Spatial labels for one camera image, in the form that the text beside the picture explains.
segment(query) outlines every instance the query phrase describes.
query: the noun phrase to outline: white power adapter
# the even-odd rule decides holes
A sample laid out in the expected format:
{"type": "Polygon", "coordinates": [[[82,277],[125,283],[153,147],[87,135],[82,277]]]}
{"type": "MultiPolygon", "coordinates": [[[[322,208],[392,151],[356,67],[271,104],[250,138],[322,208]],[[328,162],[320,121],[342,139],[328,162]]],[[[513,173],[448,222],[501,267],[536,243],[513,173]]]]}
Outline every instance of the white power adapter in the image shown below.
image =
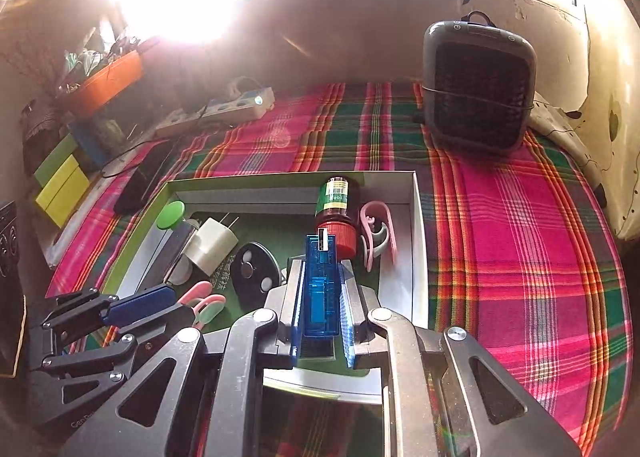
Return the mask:
{"type": "Polygon", "coordinates": [[[209,218],[193,234],[183,254],[210,277],[236,244],[238,238],[233,231],[209,218]]]}

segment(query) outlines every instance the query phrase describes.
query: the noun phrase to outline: wire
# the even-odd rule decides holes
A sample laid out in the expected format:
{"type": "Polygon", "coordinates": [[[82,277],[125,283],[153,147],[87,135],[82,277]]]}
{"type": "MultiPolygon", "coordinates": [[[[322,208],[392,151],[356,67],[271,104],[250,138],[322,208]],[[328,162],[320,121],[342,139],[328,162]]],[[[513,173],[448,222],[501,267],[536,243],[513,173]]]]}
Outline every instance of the wire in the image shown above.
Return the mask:
{"type": "Polygon", "coordinates": [[[131,152],[131,150],[135,150],[138,147],[141,147],[142,145],[145,145],[147,143],[153,143],[153,142],[157,142],[159,140],[146,140],[144,142],[139,142],[137,145],[133,145],[133,147],[127,148],[127,150],[124,150],[123,152],[119,153],[117,156],[113,156],[109,161],[107,161],[106,163],[104,163],[101,167],[100,167],[100,171],[104,170],[105,167],[107,167],[109,164],[113,163],[113,161],[117,160],[117,158],[120,158],[122,156],[124,156],[127,152],[131,152]]]}
{"type": "Polygon", "coordinates": [[[529,106],[529,107],[522,107],[520,105],[508,105],[506,103],[500,103],[500,102],[496,102],[496,101],[492,101],[492,100],[486,100],[485,98],[479,98],[476,96],[469,96],[467,94],[456,94],[453,92],[448,92],[448,91],[438,91],[437,89],[429,89],[428,87],[425,87],[424,85],[421,86],[425,91],[429,91],[429,92],[435,92],[436,94],[444,94],[447,96],[454,96],[456,98],[465,98],[466,100],[474,100],[477,102],[482,102],[482,103],[488,103],[489,105],[498,105],[499,107],[507,107],[508,109],[516,109],[519,111],[530,111],[533,108],[533,105],[529,106]]]}
{"type": "MultiPolygon", "coordinates": [[[[204,107],[202,108],[202,110],[200,110],[200,114],[198,115],[197,119],[195,120],[195,122],[193,123],[193,126],[187,130],[185,130],[184,132],[181,132],[178,137],[175,139],[175,142],[173,144],[173,146],[171,147],[171,150],[169,150],[169,152],[167,152],[167,155],[164,157],[164,160],[162,160],[162,163],[160,164],[160,166],[164,165],[164,163],[166,162],[166,160],[169,159],[169,157],[174,153],[175,150],[175,146],[180,142],[180,139],[185,135],[185,134],[190,134],[191,132],[193,132],[194,129],[196,129],[196,127],[198,126],[198,123],[201,119],[201,117],[204,116],[204,113],[207,111],[207,106],[208,103],[206,105],[204,105],[204,107]]],[[[138,148],[140,145],[144,145],[147,143],[155,143],[158,142],[158,139],[154,139],[154,140],[146,140],[144,142],[140,142],[137,145],[134,145],[133,147],[127,148],[127,150],[125,150],[124,152],[121,152],[120,154],[118,154],[117,156],[115,156],[114,158],[111,158],[110,161],[108,161],[107,163],[103,164],[101,167],[101,171],[104,170],[104,168],[112,163],[114,160],[117,160],[117,158],[123,156],[124,154],[126,154],[127,152],[130,152],[131,150],[134,150],[135,148],[138,148]]],[[[125,174],[126,172],[129,172],[130,170],[133,170],[134,168],[137,168],[140,166],[141,163],[138,164],[134,164],[132,166],[127,166],[124,170],[121,170],[120,172],[116,172],[116,174],[109,174],[108,176],[105,176],[105,174],[102,174],[102,179],[111,179],[112,177],[117,177],[120,176],[121,174],[125,174]]]]}
{"type": "Polygon", "coordinates": [[[120,170],[119,172],[116,172],[115,174],[109,174],[108,176],[105,176],[104,174],[102,174],[101,177],[103,179],[111,179],[111,177],[117,177],[117,176],[120,176],[121,174],[124,174],[124,173],[128,172],[129,170],[133,170],[134,168],[139,167],[141,164],[142,163],[137,163],[137,164],[134,164],[132,166],[127,166],[124,170],[120,170]]]}
{"type": "Polygon", "coordinates": [[[574,132],[574,129],[568,129],[568,130],[560,130],[560,129],[553,129],[550,130],[548,134],[540,134],[543,138],[548,138],[552,133],[554,132],[558,132],[559,134],[569,134],[572,135],[571,133],[574,132]]]}

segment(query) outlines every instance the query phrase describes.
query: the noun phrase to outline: bed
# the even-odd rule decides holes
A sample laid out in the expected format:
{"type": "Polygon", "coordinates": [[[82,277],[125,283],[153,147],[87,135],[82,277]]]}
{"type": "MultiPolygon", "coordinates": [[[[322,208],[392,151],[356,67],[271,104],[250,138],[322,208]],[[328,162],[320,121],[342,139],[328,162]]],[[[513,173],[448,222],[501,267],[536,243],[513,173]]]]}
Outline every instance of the bed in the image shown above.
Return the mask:
{"type": "MultiPolygon", "coordinates": [[[[625,280],[604,215],[574,161],[543,136],[528,130],[508,158],[454,152],[415,122],[421,106],[419,86],[410,83],[276,94],[260,120],[182,138],[161,184],[270,172],[415,171],[430,328],[471,332],[588,455],[620,421],[632,361],[625,280]]],[[[114,178],[97,200],[47,296],[104,283],[140,218],[113,213],[129,177],[114,178]]],[[[74,350],[109,340],[98,334],[74,350]]],[[[266,420],[264,455],[353,451],[360,407],[288,397],[279,408],[287,402],[281,416],[266,420]]]]}

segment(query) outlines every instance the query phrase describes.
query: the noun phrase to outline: yellow box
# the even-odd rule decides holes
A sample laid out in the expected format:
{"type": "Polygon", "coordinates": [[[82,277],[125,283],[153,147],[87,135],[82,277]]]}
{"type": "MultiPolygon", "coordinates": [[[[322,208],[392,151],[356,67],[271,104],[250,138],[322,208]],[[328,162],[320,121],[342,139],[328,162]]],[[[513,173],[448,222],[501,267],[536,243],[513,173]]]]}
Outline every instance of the yellow box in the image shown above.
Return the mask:
{"type": "Polygon", "coordinates": [[[87,188],[89,180],[71,155],[38,194],[36,203],[62,227],[87,188]]]}

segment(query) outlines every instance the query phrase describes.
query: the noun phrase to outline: pink clip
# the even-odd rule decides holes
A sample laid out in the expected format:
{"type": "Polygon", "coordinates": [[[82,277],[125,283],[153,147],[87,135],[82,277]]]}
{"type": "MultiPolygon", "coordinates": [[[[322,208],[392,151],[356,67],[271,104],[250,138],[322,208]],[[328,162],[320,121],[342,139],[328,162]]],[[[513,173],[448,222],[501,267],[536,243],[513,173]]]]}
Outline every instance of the pink clip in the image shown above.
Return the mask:
{"type": "Polygon", "coordinates": [[[214,302],[222,302],[222,304],[226,303],[226,298],[222,294],[211,294],[205,298],[203,298],[196,307],[193,308],[193,313],[196,316],[196,321],[193,322],[193,326],[198,330],[202,331],[204,328],[204,323],[198,321],[198,313],[207,307],[210,303],[214,302]]]}
{"type": "Polygon", "coordinates": [[[186,305],[194,298],[204,298],[206,296],[209,296],[209,293],[211,293],[212,290],[213,286],[211,285],[210,281],[201,280],[200,282],[194,284],[189,291],[184,293],[180,297],[180,300],[178,300],[178,303],[186,305]]]}
{"type": "Polygon", "coordinates": [[[371,231],[374,219],[380,219],[386,224],[391,244],[391,260],[394,265],[398,258],[398,247],[396,246],[396,235],[394,233],[394,224],[391,220],[391,212],[382,201],[370,201],[360,208],[360,226],[362,227],[362,233],[364,233],[363,240],[365,243],[364,266],[367,271],[371,271],[374,258],[373,233],[371,231]]]}
{"type": "Polygon", "coordinates": [[[199,313],[201,309],[204,309],[205,306],[209,305],[211,302],[225,302],[226,298],[223,294],[210,294],[209,296],[203,298],[196,307],[193,308],[194,313],[199,313]]]}

